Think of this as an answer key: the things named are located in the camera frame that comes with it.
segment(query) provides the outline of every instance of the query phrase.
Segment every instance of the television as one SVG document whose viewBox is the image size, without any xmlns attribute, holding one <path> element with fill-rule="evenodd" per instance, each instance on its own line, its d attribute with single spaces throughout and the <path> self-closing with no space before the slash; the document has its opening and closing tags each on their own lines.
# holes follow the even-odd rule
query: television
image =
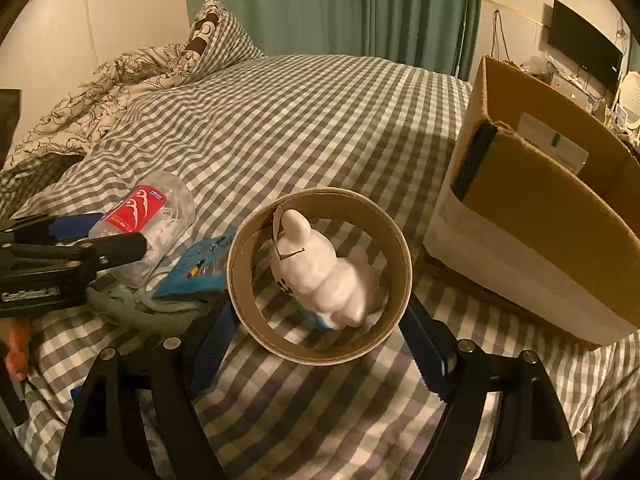
<svg viewBox="0 0 640 480">
<path fill-rule="evenodd" d="M 622 52 L 580 14 L 558 0 L 547 43 L 575 61 L 610 92 L 616 91 Z"/>
</svg>

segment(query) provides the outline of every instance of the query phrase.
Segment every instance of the cardboard tube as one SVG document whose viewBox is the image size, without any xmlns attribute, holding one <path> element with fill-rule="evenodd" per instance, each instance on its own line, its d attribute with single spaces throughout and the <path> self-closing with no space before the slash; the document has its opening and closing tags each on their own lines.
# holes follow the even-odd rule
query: cardboard tube
<svg viewBox="0 0 640 480">
<path fill-rule="evenodd" d="M 307 218 L 348 222 L 371 236 L 382 250 L 390 278 L 388 299 L 378 322 L 358 339 L 328 349 L 304 348 L 277 335 L 264 319 L 255 303 L 252 270 L 258 250 L 273 236 L 273 215 L 278 206 L 284 210 L 296 209 Z M 296 363 L 335 365 L 371 351 L 385 341 L 398 325 L 411 294 L 411 256 L 398 226 L 368 198 L 332 187 L 307 189 L 279 198 L 242 222 L 229 250 L 226 280 L 240 321 L 263 347 Z"/>
</svg>

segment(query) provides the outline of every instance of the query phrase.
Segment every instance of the wire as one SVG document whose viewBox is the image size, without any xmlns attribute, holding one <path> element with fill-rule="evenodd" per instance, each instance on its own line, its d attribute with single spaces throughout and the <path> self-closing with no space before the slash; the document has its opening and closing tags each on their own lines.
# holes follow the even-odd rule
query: wire
<svg viewBox="0 0 640 480">
<path fill-rule="evenodd" d="M 622 53 L 622 57 L 624 59 L 624 57 L 626 56 L 626 51 L 628 47 L 626 45 L 626 30 L 624 27 L 624 21 L 622 19 L 622 14 L 620 13 L 618 13 L 618 30 L 616 31 L 616 43 L 615 43 L 616 46 L 618 46 L 618 40 L 622 40 L 622 44 L 625 48 L 624 52 Z"/>
<path fill-rule="evenodd" d="M 595 95 L 593 95 L 591 92 L 589 92 L 587 90 L 587 88 L 589 87 L 589 78 L 590 78 L 591 74 L 589 72 L 587 72 L 587 82 L 584 84 L 584 91 L 586 92 L 586 94 L 590 97 L 593 97 L 594 99 L 596 99 L 596 102 L 600 102 L 604 99 L 605 95 L 607 95 L 607 91 L 605 90 L 602 93 L 602 97 L 596 97 Z"/>
<path fill-rule="evenodd" d="M 511 62 L 511 58 L 509 57 L 509 49 L 507 48 L 507 40 L 504 37 L 504 28 L 502 27 L 502 15 L 500 14 L 499 9 L 494 10 L 494 35 L 492 38 L 491 44 L 491 57 L 494 56 L 494 52 L 497 51 L 498 57 L 496 59 L 500 59 L 500 42 L 498 40 L 498 19 L 500 19 L 500 34 L 502 36 L 502 44 L 504 45 L 504 53 L 507 56 L 507 61 Z"/>
</svg>

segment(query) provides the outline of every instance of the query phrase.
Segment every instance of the bed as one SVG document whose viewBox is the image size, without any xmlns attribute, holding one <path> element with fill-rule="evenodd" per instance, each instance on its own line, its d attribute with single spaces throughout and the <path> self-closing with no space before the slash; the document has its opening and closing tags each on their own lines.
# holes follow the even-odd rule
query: bed
<svg viewBox="0 0 640 480">
<path fill-rule="evenodd" d="M 216 0 L 206 1 L 187 45 L 120 58 L 96 80 L 12 155 L 12 166 L 0 173 L 2 215 L 105 210 L 162 168 L 183 179 L 196 203 L 193 228 L 162 263 L 170 265 L 194 241 L 238 226 L 283 194 L 352 189 L 402 229 L 416 263 L 414 292 L 432 316 L 487 352 L 540 355 L 585 479 L 596 479 L 631 434 L 640 418 L 638 333 L 589 352 L 421 270 L 421 240 L 469 83 L 370 57 L 265 57 Z M 328 229 L 338 252 L 366 243 L 348 227 Z M 267 274 L 256 287 L 270 324 L 291 340 L 315 337 Z M 25 382 L 30 419 L 15 436 L 52 478 L 71 390 L 103 347 L 127 352 L 148 335 L 87 306 L 42 316 L 33 331 Z M 171 478 L 144 394 L 142 407 L 156 469 Z M 229 478 L 406 480 L 444 405 L 424 386 L 398 330 L 355 361 L 305 367 L 269 354 L 240 329 L 195 407 Z M 465 479 L 482 467 L 495 407 L 489 396 Z"/>
</svg>

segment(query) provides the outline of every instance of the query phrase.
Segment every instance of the clear plastic bottle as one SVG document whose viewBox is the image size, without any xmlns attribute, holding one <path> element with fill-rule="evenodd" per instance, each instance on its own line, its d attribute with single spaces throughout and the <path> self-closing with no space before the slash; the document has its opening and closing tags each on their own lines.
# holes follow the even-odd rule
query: clear plastic bottle
<svg viewBox="0 0 640 480">
<path fill-rule="evenodd" d="M 110 270 L 124 285 L 140 288 L 194 218 L 193 197 L 185 183 L 174 174 L 156 171 L 105 214 L 91 228 L 89 238 L 142 233 L 146 238 L 145 257 Z"/>
</svg>

